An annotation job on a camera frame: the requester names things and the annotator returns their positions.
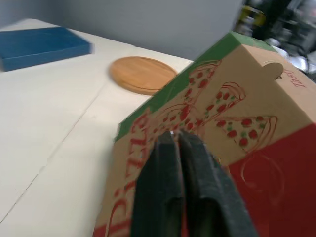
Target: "green stripe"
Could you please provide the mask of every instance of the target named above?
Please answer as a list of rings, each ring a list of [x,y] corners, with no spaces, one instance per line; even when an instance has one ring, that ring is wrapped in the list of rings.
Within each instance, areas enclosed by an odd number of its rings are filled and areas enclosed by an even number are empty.
[[[129,133],[134,121],[144,113],[147,107],[150,107],[151,112],[154,113],[159,110],[165,103],[172,100],[177,94],[184,90],[189,84],[189,72],[194,70],[194,68],[200,66],[200,64],[205,61],[223,59],[241,44],[259,47],[269,51],[275,51],[269,45],[260,40],[246,37],[235,32],[228,33],[215,45],[213,45],[208,51],[206,51],[202,56],[200,56],[194,63],[184,69],[171,82],[165,85],[160,91],[154,94],[135,112],[127,117],[120,124],[116,141]]]

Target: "pizza box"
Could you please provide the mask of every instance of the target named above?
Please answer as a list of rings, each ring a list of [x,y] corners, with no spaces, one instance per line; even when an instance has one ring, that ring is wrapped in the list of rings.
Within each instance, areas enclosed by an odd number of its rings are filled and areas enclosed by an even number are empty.
[[[316,85],[262,41],[228,33],[119,126],[95,237],[128,236],[157,136],[200,136],[262,237],[316,236]]]

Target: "pizza slice drawing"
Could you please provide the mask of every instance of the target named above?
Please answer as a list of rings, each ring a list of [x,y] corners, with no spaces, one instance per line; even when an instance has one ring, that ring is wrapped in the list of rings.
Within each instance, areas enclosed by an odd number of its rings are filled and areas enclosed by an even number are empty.
[[[221,61],[207,61],[200,64],[189,74],[189,84],[184,95],[184,102],[194,104],[215,74]]]
[[[270,143],[277,126],[277,117],[221,117],[215,119],[215,124],[246,153],[250,153]]]
[[[246,98],[244,89],[237,83],[230,81],[224,83],[215,97],[207,104],[203,124],[217,118],[244,98]]]

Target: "red panel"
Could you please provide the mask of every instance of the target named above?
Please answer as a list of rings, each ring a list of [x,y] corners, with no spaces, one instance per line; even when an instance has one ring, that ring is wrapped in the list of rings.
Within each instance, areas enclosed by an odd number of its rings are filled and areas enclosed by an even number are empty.
[[[262,237],[316,236],[316,125],[230,165]]]

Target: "pizza illustration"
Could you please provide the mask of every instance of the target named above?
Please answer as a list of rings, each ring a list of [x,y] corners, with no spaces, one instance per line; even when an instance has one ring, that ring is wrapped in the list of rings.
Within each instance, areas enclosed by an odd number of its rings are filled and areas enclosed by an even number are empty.
[[[215,123],[228,138],[233,139],[246,153],[250,153],[269,144],[277,126],[277,117],[221,117],[215,119]]]
[[[162,135],[165,131],[185,130],[195,135],[203,135],[200,119],[201,114],[191,106],[188,111],[188,104],[171,106],[155,117],[150,125],[149,142]]]
[[[200,64],[189,74],[189,84],[184,95],[185,103],[194,104],[201,92],[212,80],[221,61],[207,61]]]
[[[211,102],[207,104],[204,112],[205,117],[203,124],[220,116],[223,112],[236,105],[244,98],[246,98],[244,89],[237,83],[224,83]]]

